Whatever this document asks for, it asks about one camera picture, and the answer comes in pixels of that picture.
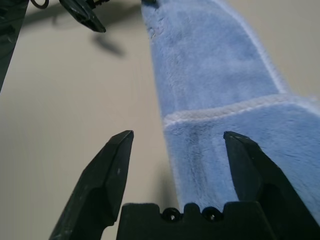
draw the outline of black cable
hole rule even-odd
[[[46,9],[49,5],[49,0],[44,0],[44,4],[39,5],[36,0],[30,0],[31,3],[38,9]]]

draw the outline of blue towel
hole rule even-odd
[[[256,141],[320,224],[320,111],[294,96],[244,20],[220,0],[142,6],[180,208],[237,201],[223,139]]]

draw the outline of beige table surface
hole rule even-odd
[[[320,1],[228,2],[293,90],[320,97]],[[48,239],[84,167],[126,129],[135,139],[123,202],[177,206],[140,2],[97,11],[105,34],[56,1],[28,8],[0,94],[0,239]]]

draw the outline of light blue cloth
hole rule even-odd
[[[288,90],[246,23],[219,0],[157,0],[142,14],[180,207],[237,201],[223,139],[258,142],[320,223],[320,114]]]

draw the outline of microfiber towel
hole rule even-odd
[[[224,131],[250,137],[320,223],[320,111],[294,96],[244,20],[220,0],[144,4],[180,208],[237,201]]]

